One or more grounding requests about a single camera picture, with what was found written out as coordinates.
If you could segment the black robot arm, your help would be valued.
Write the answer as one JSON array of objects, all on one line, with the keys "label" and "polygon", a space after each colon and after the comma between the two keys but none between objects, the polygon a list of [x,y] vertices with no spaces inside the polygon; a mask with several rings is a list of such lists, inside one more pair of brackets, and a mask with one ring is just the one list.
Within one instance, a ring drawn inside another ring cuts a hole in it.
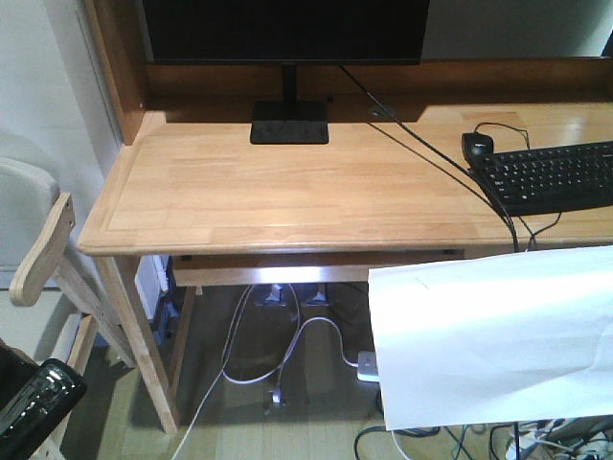
[{"label": "black robot arm", "polygon": [[65,362],[38,364],[1,344],[1,457],[28,459],[67,417],[87,390]]}]

